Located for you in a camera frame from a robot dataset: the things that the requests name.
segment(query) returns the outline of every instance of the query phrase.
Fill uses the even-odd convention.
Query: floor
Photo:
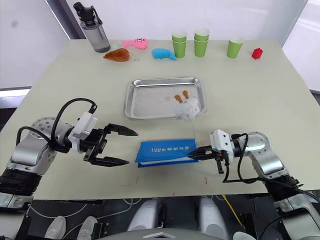
[[[312,95],[320,105],[320,95]],[[0,130],[4,127],[15,110],[16,108],[0,109]],[[200,196],[161,198],[162,203],[166,206],[167,212],[164,221],[165,227],[197,230],[198,222],[196,216],[199,198]],[[219,207],[224,221],[227,224],[229,235],[232,236],[237,231],[244,232],[244,229],[236,221],[226,202],[219,200],[218,198],[213,196],[213,200]],[[238,215],[241,213],[254,212],[254,223],[258,236],[263,231],[264,227],[278,216],[274,209],[273,201],[269,196],[255,198],[255,200],[248,198],[248,195],[228,195],[227,198]],[[147,200],[147,198],[142,199],[138,204],[133,205],[129,211],[103,218],[99,222],[109,223],[108,235],[124,232],[127,230],[137,209]],[[32,206],[36,210],[47,216],[66,216],[78,211],[84,204],[85,203],[83,202],[50,200],[35,200],[32,202]],[[123,211],[128,207],[129,206],[123,199],[89,202],[81,212],[67,218],[66,232],[82,223],[87,216],[94,216],[97,218]],[[28,234],[44,237],[52,219],[39,216],[32,210],[29,211],[29,215],[31,216],[32,221]],[[76,228],[66,239],[76,239],[79,229],[80,227]],[[280,236],[278,229],[277,225],[273,226],[273,228],[269,229],[265,234],[264,239],[286,239]]]

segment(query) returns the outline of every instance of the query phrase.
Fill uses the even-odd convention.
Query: white table
[[[111,41],[117,48],[120,41]],[[130,164],[103,167],[83,161],[83,155],[58,153],[35,192],[42,200],[88,200],[241,194],[266,192],[260,182],[222,183],[214,160],[199,163],[137,168],[135,157],[142,139],[176,139],[194,136],[190,121],[176,119],[127,120],[123,105],[128,82],[136,79],[197,77],[204,85],[207,112],[194,122],[198,146],[210,144],[209,131],[222,129],[230,134],[259,131],[266,134],[272,149],[290,174],[304,184],[303,189],[320,189],[320,107],[303,79],[271,40],[246,41],[238,58],[226,57],[226,41],[210,41],[206,56],[193,54],[187,42],[186,57],[177,61],[156,60],[153,48],[172,49],[169,40],[149,43],[147,50],[130,48],[139,61],[113,62],[93,51],[86,40],[71,40],[55,62],[32,87],[0,134],[0,172],[3,172],[21,126],[30,126],[41,117],[55,117],[70,99],[94,100],[98,109],[96,127],[108,123],[124,125],[140,137],[107,136],[105,156]],[[255,48],[264,50],[254,60]],[[88,110],[87,103],[74,103],[62,120],[75,124]],[[237,161],[231,165],[230,179],[236,178]],[[245,158],[244,177],[256,176]]]

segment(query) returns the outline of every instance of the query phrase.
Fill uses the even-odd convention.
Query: yellow cable
[[[245,227],[243,226],[243,224],[241,223],[241,221],[240,221],[238,215],[236,214],[235,210],[234,210],[233,207],[231,206],[230,202],[228,201],[226,195],[223,194],[222,197],[223,197],[223,199],[225,200],[225,202],[228,204],[229,208],[231,209],[233,215],[235,216],[235,218],[237,219],[237,221],[239,222],[239,224],[241,225],[241,227],[245,228]]]

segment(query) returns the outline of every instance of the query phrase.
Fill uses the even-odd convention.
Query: pink plush toy
[[[122,41],[122,46],[124,48],[134,46],[137,49],[146,49],[148,47],[148,40],[146,38],[141,37],[131,41]]]

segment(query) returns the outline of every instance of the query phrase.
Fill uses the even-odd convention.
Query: brown plush food toy
[[[126,62],[130,58],[129,51],[125,48],[119,48],[114,51],[108,52],[103,57],[104,59],[109,59],[116,62]]]

